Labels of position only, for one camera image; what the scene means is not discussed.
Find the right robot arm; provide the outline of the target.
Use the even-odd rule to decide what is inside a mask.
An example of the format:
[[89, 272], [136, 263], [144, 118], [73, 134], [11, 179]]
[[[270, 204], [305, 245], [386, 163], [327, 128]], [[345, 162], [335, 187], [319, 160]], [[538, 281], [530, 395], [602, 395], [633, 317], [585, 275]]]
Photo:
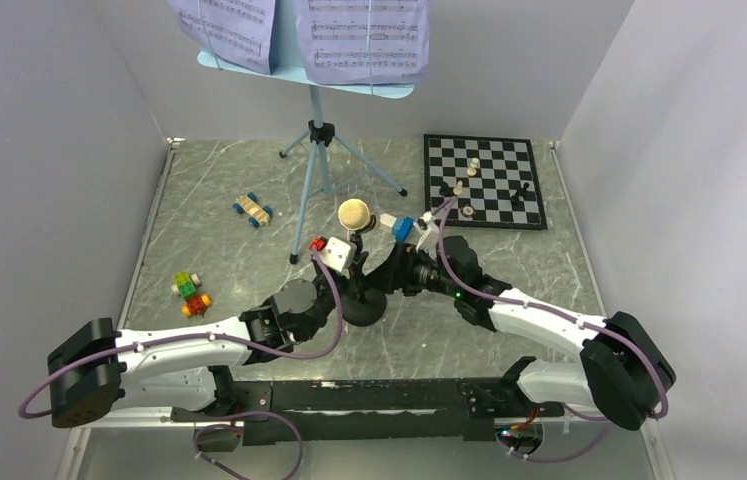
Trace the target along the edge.
[[446, 295], [469, 324], [563, 354], [564, 363], [519, 360], [506, 372], [509, 382], [500, 398], [513, 415], [525, 415], [540, 403], [564, 403], [593, 408], [614, 425], [635, 431], [669, 411], [675, 371], [635, 316], [618, 311], [605, 318], [537, 300], [485, 273], [461, 236], [440, 240], [433, 254], [397, 243], [361, 283], [385, 294]]

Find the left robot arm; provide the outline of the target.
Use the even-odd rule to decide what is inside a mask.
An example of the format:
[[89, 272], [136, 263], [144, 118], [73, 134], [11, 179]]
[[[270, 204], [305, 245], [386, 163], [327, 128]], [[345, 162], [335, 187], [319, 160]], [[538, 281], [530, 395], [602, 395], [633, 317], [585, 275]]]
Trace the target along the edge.
[[324, 250], [312, 261], [313, 280], [291, 281], [261, 305], [213, 324], [146, 331], [117, 330], [110, 318], [87, 322], [47, 357], [52, 425], [78, 427], [138, 407], [228, 417], [237, 402], [231, 368], [312, 360], [295, 346], [312, 339], [332, 311], [344, 312], [339, 289], [350, 256]]

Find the gold toy microphone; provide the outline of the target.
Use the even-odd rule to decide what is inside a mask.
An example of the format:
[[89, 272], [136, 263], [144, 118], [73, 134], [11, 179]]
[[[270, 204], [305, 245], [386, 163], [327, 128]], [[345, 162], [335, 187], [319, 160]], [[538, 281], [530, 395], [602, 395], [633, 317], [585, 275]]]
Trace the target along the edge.
[[369, 206], [361, 199], [344, 201], [338, 208], [339, 223], [350, 233], [363, 233], [376, 226], [377, 220]]

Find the black microphone stand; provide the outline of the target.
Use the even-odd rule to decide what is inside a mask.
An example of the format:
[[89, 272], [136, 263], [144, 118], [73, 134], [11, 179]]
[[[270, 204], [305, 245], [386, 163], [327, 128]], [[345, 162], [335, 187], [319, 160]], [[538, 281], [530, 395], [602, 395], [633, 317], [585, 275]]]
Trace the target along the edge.
[[385, 293], [364, 284], [363, 266], [369, 253], [364, 250], [362, 235], [371, 231], [374, 226], [375, 222], [371, 220], [367, 226], [353, 231], [349, 237], [356, 251], [347, 268], [348, 283], [341, 294], [341, 301], [344, 320], [356, 327], [375, 324], [382, 319], [387, 307]]

